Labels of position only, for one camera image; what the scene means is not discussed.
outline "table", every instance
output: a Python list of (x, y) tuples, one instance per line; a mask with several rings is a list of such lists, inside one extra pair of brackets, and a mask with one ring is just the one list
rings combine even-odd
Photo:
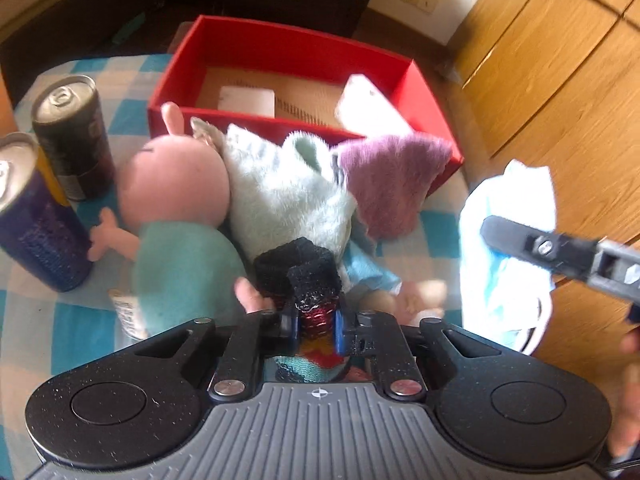
[[(148, 140), (146, 101), (170, 59), (169, 54), (115, 57), (53, 68), (39, 76), (16, 108), (18, 126), (33, 131), (31, 104), (49, 84), (69, 74), (88, 75), (100, 92), (114, 160), (122, 163)], [(459, 172), (425, 202), (412, 234), (376, 250), (376, 259), (404, 280), (446, 280), (446, 319), (456, 324), (461, 323), (457, 214), (466, 196)], [(76, 211), (91, 227), (104, 206), (117, 209), (113, 189)], [(32, 391), (52, 375), (130, 343), (107, 294), (110, 288), (129, 290), (129, 272), (130, 263), (111, 251), (79, 288), (58, 294), (0, 251), (0, 476), (21, 479), (40, 464), (24, 422)]]

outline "screw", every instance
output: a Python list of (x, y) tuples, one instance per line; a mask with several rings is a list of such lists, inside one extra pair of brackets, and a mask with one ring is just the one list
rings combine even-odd
[(547, 240), (540, 244), (540, 246), (538, 247), (538, 253), (541, 254), (542, 256), (546, 256), (552, 251), (553, 248), (554, 248), (554, 245), (551, 243), (550, 240)]
[(216, 383), (213, 391), (223, 397), (231, 397), (244, 392), (244, 383), (237, 379), (225, 379)]
[(412, 379), (400, 379), (391, 383), (391, 391), (396, 395), (408, 397), (419, 394), (422, 391), (422, 386), (418, 381)]

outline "pink towel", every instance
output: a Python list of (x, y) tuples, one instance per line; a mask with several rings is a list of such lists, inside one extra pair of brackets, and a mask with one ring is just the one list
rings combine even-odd
[(347, 140), (335, 150), (358, 216), (376, 240), (415, 229), (422, 202), (451, 157), (450, 142), (421, 133)]

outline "can pull tab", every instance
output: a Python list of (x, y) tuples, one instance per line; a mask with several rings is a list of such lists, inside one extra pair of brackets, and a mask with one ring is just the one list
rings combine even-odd
[(4, 197), (7, 189), (9, 189), (9, 173), (11, 166), (8, 160), (0, 160), (0, 200)]
[(74, 93), (68, 86), (56, 88), (49, 97), (49, 101), (54, 106), (63, 107), (68, 105), (74, 98)]

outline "blue can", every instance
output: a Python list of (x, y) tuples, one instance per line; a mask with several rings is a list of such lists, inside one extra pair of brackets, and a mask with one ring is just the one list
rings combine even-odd
[(0, 246), (53, 290), (89, 275), (89, 235), (27, 134), (0, 137)]

